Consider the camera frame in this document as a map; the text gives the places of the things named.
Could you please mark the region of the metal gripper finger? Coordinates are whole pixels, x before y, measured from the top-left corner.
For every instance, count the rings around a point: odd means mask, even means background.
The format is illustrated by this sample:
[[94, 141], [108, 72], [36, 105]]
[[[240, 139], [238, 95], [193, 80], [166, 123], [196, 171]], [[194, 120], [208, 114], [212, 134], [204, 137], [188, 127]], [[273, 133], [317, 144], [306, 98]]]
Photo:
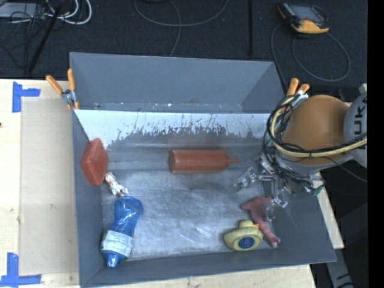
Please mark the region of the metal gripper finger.
[[263, 219], [271, 222], [274, 220], [287, 206], [287, 201], [283, 200], [279, 196], [272, 196], [265, 208], [265, 215]]
[[260, 182], [259, 175], [257, 174], [258, 171], [255, 169], [255, 167], [248, 168], [235, 182], [234, 188], [236, 191], [250, 188], [254, 184]]

